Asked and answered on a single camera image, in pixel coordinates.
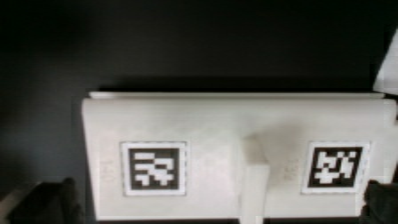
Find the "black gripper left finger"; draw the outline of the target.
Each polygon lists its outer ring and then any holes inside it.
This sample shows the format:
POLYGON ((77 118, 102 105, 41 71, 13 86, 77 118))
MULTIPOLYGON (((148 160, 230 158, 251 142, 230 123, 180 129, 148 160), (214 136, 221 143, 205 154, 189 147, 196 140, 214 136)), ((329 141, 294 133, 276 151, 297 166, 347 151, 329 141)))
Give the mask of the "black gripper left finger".
POLYGON ((0 196, 0 224, 86 224, 73 178, 22 184, 0 196))

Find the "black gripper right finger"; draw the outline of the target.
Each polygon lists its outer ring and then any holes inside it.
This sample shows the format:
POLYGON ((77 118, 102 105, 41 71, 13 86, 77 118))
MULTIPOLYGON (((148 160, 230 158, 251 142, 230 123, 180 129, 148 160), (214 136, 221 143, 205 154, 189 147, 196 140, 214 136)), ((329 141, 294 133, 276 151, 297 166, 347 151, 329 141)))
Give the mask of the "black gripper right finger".
POLYGON ((360 224, 398 224, 398 184, 372 180, 365 191, 360 224))

